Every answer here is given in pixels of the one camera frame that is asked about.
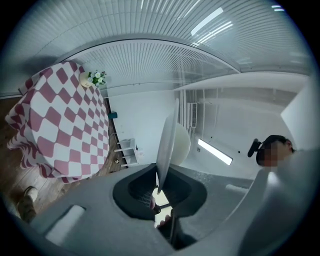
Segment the checkered tablecloth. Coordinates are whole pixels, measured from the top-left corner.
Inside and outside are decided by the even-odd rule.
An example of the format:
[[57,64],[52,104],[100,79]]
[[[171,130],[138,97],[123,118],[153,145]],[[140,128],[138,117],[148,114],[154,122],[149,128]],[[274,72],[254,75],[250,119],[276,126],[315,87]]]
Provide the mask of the checkered tablecloth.
[[100,91],[79,84],[82,66],[65,61],[32,76],[5,117],[17,130],[9,149],[21,149],[21,167],[40,167],[65,183],[98,172],[109,150],[108,116]]

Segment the foot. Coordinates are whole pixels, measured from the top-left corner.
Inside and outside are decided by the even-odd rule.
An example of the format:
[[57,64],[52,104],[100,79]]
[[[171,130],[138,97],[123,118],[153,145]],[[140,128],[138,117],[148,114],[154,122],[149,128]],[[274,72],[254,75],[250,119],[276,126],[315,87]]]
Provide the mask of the foot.
[[29,186],[25,191],[24,191],[25,196],[30,196],[32,201],[35,202],[37,197],[38,197],[38,189],[36,189],[34,186]]

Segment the flower pot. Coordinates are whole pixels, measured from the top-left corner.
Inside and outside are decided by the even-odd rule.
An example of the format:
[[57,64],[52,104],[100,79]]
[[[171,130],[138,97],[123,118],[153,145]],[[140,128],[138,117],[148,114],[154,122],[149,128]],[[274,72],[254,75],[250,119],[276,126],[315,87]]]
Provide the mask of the flower pot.
[[93,82],[89,82],[89,81],[88,81],[88,78],[89,78],[89,72],[82,72],[82,73],[80,73],[80,75],[79,75],[79,82],[80,82],[80,84],[81,84],[83,87],[88,88],[88,87],[94,85]]

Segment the man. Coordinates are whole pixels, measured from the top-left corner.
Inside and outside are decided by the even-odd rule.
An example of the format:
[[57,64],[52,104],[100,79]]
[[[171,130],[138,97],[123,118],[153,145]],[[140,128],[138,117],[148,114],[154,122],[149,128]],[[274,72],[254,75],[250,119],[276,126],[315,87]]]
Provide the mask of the man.
[[259,166],[277,167],[279,161],[285,160],[295,151],[289,139],[281,135],[270,135],[264,142],[255,139],[248,152],[248,157],[252,157],[256,152],[255,160]]

